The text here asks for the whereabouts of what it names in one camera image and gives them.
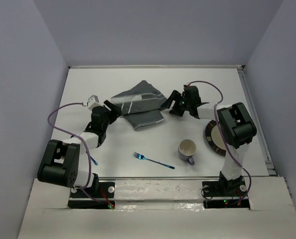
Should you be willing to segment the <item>grey striped placemat cloth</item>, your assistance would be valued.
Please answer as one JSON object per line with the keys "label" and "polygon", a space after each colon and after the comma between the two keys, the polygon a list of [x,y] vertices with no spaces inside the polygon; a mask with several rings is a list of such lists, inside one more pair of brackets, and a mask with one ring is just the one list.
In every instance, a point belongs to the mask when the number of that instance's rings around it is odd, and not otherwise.
{"label": "grey striped placemat cloth", "polygon": [[143,80],[130,90],[111,97],[111,102],[121,108],[122,116],[134,130],[161,123],[161,105],[167,98]]}

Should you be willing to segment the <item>purple ceramic mug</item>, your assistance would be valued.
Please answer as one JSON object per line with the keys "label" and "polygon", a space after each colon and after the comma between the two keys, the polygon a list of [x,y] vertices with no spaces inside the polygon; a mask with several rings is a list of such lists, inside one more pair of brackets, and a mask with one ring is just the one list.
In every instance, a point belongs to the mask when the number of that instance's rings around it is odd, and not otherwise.
{"label": "purple ceramic mug", "polygon": [[180,160],[185,161],[189,165],[193,166],[195,164],[193,156],[195,155],[196,150],[196,144],[192,140],[184,139],[178,146],[178,156]]}

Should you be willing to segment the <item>blue metal fork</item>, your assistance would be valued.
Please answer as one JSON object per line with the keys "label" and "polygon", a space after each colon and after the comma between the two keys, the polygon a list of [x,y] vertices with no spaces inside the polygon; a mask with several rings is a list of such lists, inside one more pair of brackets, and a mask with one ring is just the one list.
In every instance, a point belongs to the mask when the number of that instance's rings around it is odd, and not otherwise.
{"label": "blue metal fork", "polygon": [[137,159],[140,159],[140,160],[147,160],[147,161],[150,161],[150,162],[165,166],[165,167],[170,168],[170,169],[175,169],[174,166],[171,166],[171,165],[168,165],[168,164],[164,164],[164,163],[149,159],[149,158],[145,157],[144,155],[142,155],[140,153],[137,153],[137,152],[134,152],[133,156],[136,157]]}

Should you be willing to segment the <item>dark rimmed cream plate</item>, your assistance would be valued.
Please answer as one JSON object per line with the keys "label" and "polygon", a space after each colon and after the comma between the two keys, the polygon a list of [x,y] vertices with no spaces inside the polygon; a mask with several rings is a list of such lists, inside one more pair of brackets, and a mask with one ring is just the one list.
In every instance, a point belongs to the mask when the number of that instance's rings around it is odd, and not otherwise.
{"label": "dark rimmed cream plate", "polygon": [[220,157],[225,157],[227,150],[222,136],[219,132],[216,121],[211,120],[204,129],[204,139],[212,153]]}

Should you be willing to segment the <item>blue metal spoon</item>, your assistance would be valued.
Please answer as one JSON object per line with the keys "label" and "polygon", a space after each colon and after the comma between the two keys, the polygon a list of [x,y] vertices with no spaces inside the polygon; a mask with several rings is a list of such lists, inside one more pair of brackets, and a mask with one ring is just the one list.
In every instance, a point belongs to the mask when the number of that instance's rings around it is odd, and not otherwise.
{"label": "blue metal spoon", "polygon": [[91,161],[95,164],[98,165],[98,163],[91,157]]}

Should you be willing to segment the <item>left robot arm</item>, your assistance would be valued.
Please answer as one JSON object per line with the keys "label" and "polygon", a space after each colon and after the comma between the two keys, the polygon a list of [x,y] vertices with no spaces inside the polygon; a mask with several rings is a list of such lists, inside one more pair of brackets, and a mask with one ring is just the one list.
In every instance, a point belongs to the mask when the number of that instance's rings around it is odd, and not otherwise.
{"label": "left robot arm", "polygon": [[[91,111],[91,121],[81,134],[74,134],[50,122],[54,113],[74,105],[87,107]],[[92,173],[92,163],[95,165],[98,165],[98,163],[91,156],[90,149],[98,148],[104,143],[108,126],[121,115],[120,107],[108,100],[101,105],[96,96],[92,96],[85,103],[77,102],[62,105],[51,112],[47,118],[48,124],[53,129],[64,132],[71,137],[64,141],[56,139],[48,141],[38,168],[37,179],[44,183],[77,188],[95,201],[96,199],[92,196],[98,193],[99,177]],[[77,179],[82,175],[79,170],[79,160],[83,153],[87,155],[89,168],[85,175],[85,181],[78,183]]]}

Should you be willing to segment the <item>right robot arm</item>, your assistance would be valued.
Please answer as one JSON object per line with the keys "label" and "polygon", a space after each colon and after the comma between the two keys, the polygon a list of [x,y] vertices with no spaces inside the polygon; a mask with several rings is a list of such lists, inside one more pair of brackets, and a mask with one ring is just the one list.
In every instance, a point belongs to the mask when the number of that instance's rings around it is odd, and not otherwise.
{"label": "right robot arm", "polygon": [[221,106],[220,103],[203,102],[193,83],[184,85],[184,91],[172,91],[161,105],[169,113],[182,117],[185,112],[196,119],[213,120],[226,148],[225,161],[217,181],[204,181],[201,194],[206,200],[214,197],[239,197],[244,199],[251,188],[245,185],[242,174],[245,153],[257,128],[243,103]]}

